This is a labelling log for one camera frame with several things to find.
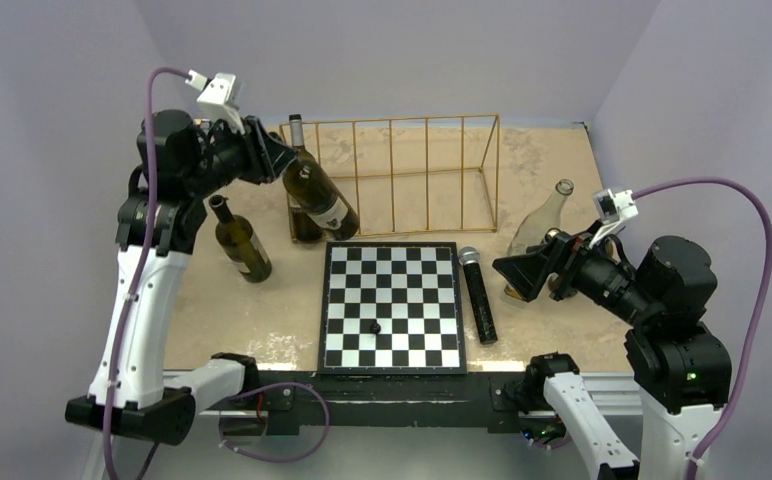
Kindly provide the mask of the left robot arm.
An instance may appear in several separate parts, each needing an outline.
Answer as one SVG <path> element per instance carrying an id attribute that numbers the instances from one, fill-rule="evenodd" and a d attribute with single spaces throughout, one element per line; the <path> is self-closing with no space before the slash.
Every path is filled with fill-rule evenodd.
<path id="1" fill-rule="evenodd" d="M 101 364 L 88 391 L 70 399 L 65 419 L 115 436 L 177 445 L 198 413 L 226 400 L 246 409 L 259 399 L 255 360 L 219 353 L 196 372 L 164 378 L 170 319 L 205 200 L 241 180 L 279 179 L 294 149 L 256 116 L 235 131 L 224 120 L 201 128 L 186 112 L 156 112 L 136 138 L 140 164 L 117 214 L 118 286 Z"/>

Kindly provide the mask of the dark green wine bottle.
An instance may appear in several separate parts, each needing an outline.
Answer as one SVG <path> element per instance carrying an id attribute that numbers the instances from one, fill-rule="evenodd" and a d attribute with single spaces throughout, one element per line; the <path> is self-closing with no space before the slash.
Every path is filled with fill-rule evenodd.
<path id="1" fill-rule="evenodd" d="M 282 181 L 303 212 L 334 240 L 349 240 L 357 234 L 357 213 L 311 155 L 299 152 Z"/>

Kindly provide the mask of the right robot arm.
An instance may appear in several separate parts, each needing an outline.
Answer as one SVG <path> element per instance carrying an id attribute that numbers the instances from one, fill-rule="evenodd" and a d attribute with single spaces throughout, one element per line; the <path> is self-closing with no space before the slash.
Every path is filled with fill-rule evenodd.
<path id="1" fill-rule="evenodd" d="M 627 324 L 624 348 L 639 388 L 643 444 L 632 453 L 595 404 L 572 357 L 534 356 L 509 393 L 523 411 L 553 411 L 593 479 L 682 479 L 724 413 L 730 356 L 703 323 L 717 286 L 709 254 L 678 236 L 655 240 L 638 265 L 589 246 L 588 233 L 550 231 L 544 244 L 494 269 L 525 301 L 581 295 Z"/>

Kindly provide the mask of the green Primitivo wine bottle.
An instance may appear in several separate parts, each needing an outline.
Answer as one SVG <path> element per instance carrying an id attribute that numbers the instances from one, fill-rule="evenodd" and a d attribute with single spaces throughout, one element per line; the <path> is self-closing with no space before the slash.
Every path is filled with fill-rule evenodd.
<path id="1" fill-rule="evenodd" d="M 289 165 L 283 176 L 284 186 L 292 205 L 292 227 L 294 238 L 301 243 L 315 243 L 322 239 L 322 229 L 312 220 L 309 213 L 315 213 L 323 202 L 324 194 L 318 184 L 320 167 L 313 155 L 305 148 L 302 118 L 299 114 L 289 116 L 291 145 L 297 151 L 297 159 Z"/>

